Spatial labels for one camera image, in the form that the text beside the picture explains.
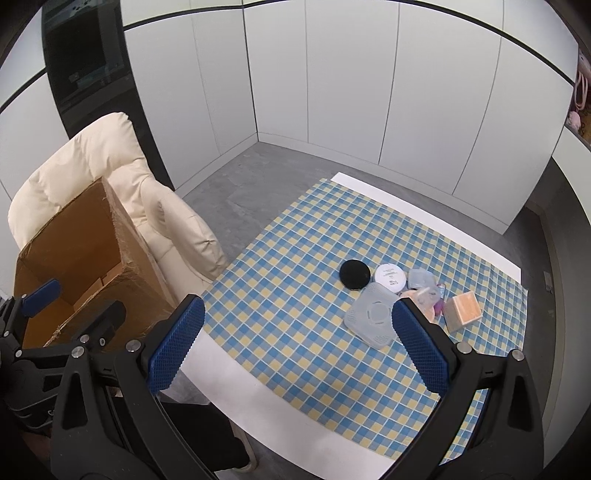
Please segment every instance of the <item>gray concrete floor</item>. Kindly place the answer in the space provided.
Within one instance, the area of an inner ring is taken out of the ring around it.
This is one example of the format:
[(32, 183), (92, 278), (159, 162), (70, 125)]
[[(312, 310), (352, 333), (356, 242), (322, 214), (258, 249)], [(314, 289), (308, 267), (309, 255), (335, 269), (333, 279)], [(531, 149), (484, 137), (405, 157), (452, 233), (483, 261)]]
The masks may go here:
[[(504, 235), (424, 195), (354, 168), (265, 143), (257, 143), (211, 175), (185, 201), (209, 224), (228, 259), (244, 248), (285, 208), (320, 179), (343, 172), (410, 202), (454, 225), (521, 267), (528, 289), (524, 352), (543, 410), (550, 388), (556, 341), (554, 295), (544, 287), (550, 257), (539, 217), (520, 211)], [(223, 480), (308, 480), (316, 477), (253, 442), (260, 467), (239, 475), (227, 471)]]

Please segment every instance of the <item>plastic lid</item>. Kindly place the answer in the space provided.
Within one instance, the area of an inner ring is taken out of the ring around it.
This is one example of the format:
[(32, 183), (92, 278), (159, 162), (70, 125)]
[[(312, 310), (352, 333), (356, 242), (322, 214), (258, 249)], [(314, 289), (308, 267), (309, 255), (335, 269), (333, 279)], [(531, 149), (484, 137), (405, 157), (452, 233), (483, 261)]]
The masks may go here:
[(350, 290), (361, 290), (369, 283), (371, 272), (360, 260), (347, 260), (340, 266), (339, 278)]
[(394, 293), (398, 293), (406, 285), (405, 273), (402, 271), (402, 268), (393, 263), (380, 265), (375, 270), (374, 279), (377, 283)]
[(392, 306), (398, 295), (373, 282), (345, 313), (345, 325), (374, 348), (390, 345), (396, 338), (392, 326)]

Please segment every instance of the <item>blue and yellow plaid cloth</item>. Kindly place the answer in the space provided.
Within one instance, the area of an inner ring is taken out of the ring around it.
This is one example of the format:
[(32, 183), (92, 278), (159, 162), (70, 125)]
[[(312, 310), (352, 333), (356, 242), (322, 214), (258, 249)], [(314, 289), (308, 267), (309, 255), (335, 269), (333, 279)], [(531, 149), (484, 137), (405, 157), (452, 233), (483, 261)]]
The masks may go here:
[[(358, 298), (339, 267), (357, 258), (423, 267), (448, 296), (473, 290), (480, 322), (452, 335), (477, 351), (522, 348), (527, 291), (443, 235), (332, 181), (277, 217), (203, 299), (206, 332), (294, 408), (345, 438), (396, 459), (439, 396), (427, 391), (402, 344), (376, 350), (343, 324)], [(439, 324), (445, 328), (445, 322)], [(478, 392), (446, 459), (461, 454), (482, 408)]]

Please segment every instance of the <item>white round container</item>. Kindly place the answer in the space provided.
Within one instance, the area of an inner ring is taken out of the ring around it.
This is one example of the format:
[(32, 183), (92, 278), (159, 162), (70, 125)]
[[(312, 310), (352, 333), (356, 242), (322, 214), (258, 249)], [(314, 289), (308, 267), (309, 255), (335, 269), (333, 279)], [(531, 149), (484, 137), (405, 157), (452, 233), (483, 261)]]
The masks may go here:
[(374, 280), (389, 291), (398, 293), (406, 285), (406, 274), (393, 263), (385, 263), (376, 268)]

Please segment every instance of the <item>white cabinet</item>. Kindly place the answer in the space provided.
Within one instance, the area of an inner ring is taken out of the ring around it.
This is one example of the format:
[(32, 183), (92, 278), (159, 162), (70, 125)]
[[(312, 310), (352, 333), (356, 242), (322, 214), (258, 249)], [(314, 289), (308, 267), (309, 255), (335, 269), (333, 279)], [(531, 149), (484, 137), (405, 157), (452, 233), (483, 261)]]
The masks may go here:
[(121, 0), (123, 25), (195, 8), (241, 5), (241, 0)]
[(397, 25), (395, 2), (306, 2), (309, 143), (378, 162)]
[(244, 10), (258, 131), (308, 140), (304, 0)]
[(17, 38), (0, 67), (0, 106), (44, 68), (40, 9)]
[(579, 47), (554, 9), (542, 0), (505, 0), (503, 30), (556, 65), (571, 80)]
[(0, 113), (0, 181), (10, 197), (67, 141), (45, 74)]
[(400, 5), (381, 166), (453, 193), (485, 114), (500, 42), (461, 18)]
[(213, 133), (223, 154), (256, 133), (242, 11), (191, 17)]
[(170, 179), (179, 187), (220, 155), (191, 16), (133, 28), (125, 39), (150, 130)]
[(556, 146), (572, 87), (503, 39), (491, 99), (454, 196), (509, 225)]
[(448, 8), (476, 18), (496, 28), (503, 28), (504, 0), (427, 0), (428, 4)]
[(191, 8), (190, 0), (121, 0), (123, 25)]

